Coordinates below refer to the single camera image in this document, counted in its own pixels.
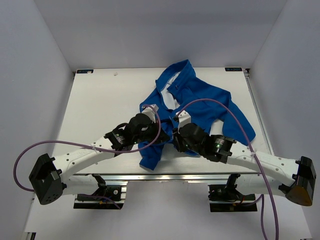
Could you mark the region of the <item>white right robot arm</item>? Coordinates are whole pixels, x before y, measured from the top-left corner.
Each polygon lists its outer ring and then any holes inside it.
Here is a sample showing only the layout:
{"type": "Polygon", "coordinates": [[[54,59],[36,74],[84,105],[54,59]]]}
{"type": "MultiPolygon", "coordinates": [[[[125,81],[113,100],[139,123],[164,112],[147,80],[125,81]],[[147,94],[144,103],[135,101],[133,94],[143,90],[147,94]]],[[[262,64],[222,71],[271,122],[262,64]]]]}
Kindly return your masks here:
{"type": "Polygon", "coordinates": [[[194,123],[173,129],[173,142],[178,151],[192,151],[211,162],[235,165],[266,175],[266,180],[239,173],[230,175],[226,195],[236,200],[242,195],[267,194],[267,184],[274,195],[310,207],[316,183],[313,161],[302,156],[300,159],[277,157],[261,151],[251,152],[242,143],[223,136],[209,135],[194,123]]]}

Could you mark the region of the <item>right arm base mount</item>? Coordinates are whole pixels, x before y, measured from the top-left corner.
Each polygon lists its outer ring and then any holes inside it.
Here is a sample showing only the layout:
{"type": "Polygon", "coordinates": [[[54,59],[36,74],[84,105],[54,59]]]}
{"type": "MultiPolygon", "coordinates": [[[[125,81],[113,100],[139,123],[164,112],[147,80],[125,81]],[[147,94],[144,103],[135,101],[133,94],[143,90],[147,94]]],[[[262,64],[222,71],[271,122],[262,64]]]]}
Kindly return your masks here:
{"type": "Polygon", "coordinates": [[[257,198],[254,194],[243,195],[222,184],[208,185],[208,200],[211,213],[257,212],[257,198]]]}

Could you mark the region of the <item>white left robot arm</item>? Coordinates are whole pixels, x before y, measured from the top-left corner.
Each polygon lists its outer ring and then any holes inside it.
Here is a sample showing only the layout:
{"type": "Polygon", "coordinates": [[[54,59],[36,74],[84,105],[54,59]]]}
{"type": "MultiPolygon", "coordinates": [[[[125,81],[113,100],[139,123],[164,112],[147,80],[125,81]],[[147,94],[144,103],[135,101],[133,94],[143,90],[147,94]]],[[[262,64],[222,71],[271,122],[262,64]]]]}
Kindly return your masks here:
{"type": "Polygon", "coordinates": [[[84,194],[96,200],[111,198],[114,191],[108,191],[105,180],[99,174],[77,173],[100,161],[131,151],[135,144],[162,144],[169,139],[157,120],[138,113],[128,123],[118,125],[88,148],[82,147],[54,157],[47,153],[41,155],[29,175],[29,181],[41,205],[48,205],[63,195],[71,194],[84,194]]]}

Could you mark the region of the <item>blue zip jacket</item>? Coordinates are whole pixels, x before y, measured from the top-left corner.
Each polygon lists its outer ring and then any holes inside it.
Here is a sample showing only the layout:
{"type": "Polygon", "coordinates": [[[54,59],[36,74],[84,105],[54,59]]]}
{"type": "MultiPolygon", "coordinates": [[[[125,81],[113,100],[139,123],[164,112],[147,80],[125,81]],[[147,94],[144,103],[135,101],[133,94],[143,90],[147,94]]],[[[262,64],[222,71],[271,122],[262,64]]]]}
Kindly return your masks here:
{"type": "Polygon", "coordinates": [[[233,103],[229,91],[210,85],[196,76],[189,60],[168,66],[155,81],[155,89],[140,104],[156,105],[164,132],[172,137],[178,126],[174,117],[181,110],[191,116],[191,122],[210,133],[216,120],[223,122],[222,133],[244,145],[256,137],[256,133],[243,112],[233,103]]]}

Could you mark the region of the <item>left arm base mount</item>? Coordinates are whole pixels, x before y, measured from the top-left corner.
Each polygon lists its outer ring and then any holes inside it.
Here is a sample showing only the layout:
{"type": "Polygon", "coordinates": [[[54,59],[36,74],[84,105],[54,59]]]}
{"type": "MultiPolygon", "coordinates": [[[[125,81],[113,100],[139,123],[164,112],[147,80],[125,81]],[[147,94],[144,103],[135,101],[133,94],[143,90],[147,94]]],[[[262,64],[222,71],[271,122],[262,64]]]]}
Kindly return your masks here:
{"type": "Polygon", "coordinates": [[[92,194],[77,194],[74,209],[83,210],[121,210],[127,193],[127,183],[108,184],[92,194]]]}

